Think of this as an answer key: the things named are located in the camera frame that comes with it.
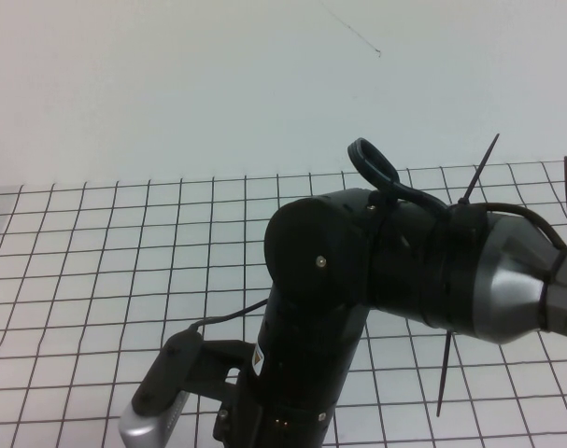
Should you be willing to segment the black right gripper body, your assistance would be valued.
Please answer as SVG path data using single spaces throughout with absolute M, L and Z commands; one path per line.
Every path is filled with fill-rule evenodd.
M 322 409 L 264 407 L 237 403 L 218 416 L 213 438 L 224 447 L 321 447 L 334 406 Z

